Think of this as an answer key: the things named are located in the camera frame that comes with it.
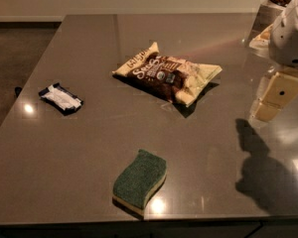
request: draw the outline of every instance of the table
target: table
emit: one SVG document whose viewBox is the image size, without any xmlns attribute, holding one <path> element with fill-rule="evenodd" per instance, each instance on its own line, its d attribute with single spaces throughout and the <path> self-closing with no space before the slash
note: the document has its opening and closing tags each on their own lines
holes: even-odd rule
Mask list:
<svg viewBox="0 0 298 238">
<path fill-rule="evenodd" d="M 145 220 L 298 217 L 298 97 L 265 127 L 246 122 L 270 66 L 244 46 L 253 21 L 66 16 L 0 128 L 0 225 L 136 220 L 111 196 L 138 149 L 168 166 Z M 223 68 L 191 108 L 112 77 L 153 41 L 163 56 Z M 56 82 L 83 99 L 79 112 L 63 116 L 39 99 Z"/>
</svg>

